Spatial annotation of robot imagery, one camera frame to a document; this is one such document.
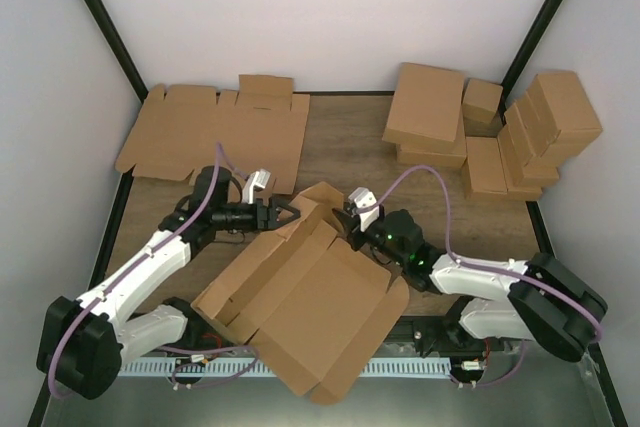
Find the brown cardboard box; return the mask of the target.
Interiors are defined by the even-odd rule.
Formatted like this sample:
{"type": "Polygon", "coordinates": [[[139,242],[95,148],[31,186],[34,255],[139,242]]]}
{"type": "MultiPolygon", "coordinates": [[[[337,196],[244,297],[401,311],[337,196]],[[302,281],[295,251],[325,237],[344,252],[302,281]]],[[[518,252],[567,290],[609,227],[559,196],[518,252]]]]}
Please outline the brown cardboard box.
{"type": "Polygon", "coordinates": [[[254,347],[296,395],[344,399],[409,303],[392,277],[342,239],[343,194],[319,182],[293,200],[301,216],[259,234],[193,301],[234,344],[254,347]]]}

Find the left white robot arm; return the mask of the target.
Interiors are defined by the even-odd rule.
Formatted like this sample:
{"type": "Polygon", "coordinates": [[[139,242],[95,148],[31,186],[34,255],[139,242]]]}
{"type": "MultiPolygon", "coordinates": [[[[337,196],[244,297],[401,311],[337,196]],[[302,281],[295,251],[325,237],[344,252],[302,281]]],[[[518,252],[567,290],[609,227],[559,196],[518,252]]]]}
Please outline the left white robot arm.
{"type": "Polygon", "coordinates": [[[62,398],[59,388],[65,386],[92,400],[114,383],[122,367],[151,351],[174,344],[184,351],[196,349],[205,328],[184,301],[171,299],[141,316],[135,312],[219,232],[269,232],[299,219],[299,209],[289,201],[257,197],[269,178],[269,172],[260,169],[238,183],[226,168],[204,168],[192,193],[176,204],[130,260],[79,297],[61,296],[52,302],[36,359],[50,393],[62,398]]]}

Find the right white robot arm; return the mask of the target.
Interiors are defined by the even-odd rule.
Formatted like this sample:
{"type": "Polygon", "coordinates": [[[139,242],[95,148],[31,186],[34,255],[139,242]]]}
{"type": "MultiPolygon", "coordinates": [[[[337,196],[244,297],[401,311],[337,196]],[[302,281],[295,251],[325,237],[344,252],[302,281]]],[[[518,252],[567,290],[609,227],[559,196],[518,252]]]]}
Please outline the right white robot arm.
{"type": "Polygon", "coordinates": [[[504,262],[454,258],[427,242],[405,209],[370,215],[343,207],[334,214],[353,250],[378,251],[417,291],[462,297],[464,305],[444,325],[455,349],[488,337],[520,339],[576,362],[601,336],[606,301],[550,254],[504,262]]]}

